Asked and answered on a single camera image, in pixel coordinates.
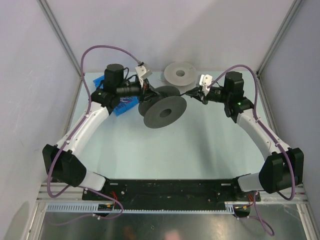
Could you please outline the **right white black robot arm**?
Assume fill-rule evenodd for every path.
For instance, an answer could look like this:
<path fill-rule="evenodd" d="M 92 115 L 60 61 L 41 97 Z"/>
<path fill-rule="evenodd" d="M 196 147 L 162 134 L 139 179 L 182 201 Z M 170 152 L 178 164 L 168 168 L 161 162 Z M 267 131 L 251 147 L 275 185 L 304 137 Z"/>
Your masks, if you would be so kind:
<path fill-rule="evenodd" d="M 224 75 L 223 86 L 214 86 L 212 76 L 203 74 L 199 85 L 185 95 L 203 104 L 222 103 L 228 118 L 240 126 L 260 150 L 264 164 L 258 173 L 236 177 L 237 184 L 230 188 L 231 196 L 242 201 L 251 191 L 265 191 L 269 194 L 291 188 L 289 199 L 293 198 L 296 186 L 303 181 L 304 153 L 281 140 L 257 113 L 257 102 L 251 102 L 244 93 L 243 75 L 229 71 Z"/>

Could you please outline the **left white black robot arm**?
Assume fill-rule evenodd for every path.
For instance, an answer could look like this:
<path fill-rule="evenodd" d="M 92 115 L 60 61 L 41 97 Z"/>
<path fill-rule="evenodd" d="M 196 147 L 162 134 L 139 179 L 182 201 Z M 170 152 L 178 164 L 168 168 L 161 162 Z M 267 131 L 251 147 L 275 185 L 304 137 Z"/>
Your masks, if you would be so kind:
<path fill-rule="evenodd" d="M 111 188 L 105 184 L 106 178 L 87 168 L 79 160 L 79 155 L 87 142 L 120 103 L 121 98 L 138 97 L 141 102 L 158 96 L 159 93 L 149 84 L 150 68 L 141 63 L 135 67 L 135 80 L 124 78 L 124 67 L 110 64 L 104 72 L 102 88 L 89 95 L 87 110 L 64 137 L 55 145 L 47 144 L 43 150 L 43 159 L 48 179 L 59 180 L 71 187 L 93 189 L 100 200 L 110 196 Z"/>

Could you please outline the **black filament spool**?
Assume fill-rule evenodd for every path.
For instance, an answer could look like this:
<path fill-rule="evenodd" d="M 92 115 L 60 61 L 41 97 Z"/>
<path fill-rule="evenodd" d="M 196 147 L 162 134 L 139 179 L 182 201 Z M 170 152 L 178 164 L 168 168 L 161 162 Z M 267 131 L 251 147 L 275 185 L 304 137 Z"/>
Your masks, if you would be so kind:
<path fill-rule="evenodd" d="M 160 95 L 150 101 L 141 102 L 138 112 L 143 117 L 146 127 L 159 129 L 178 120 L 187 108 L 187 101 L 180 96 L 180 91 L 174 86 L 160 86 L 155 89 Z"/>

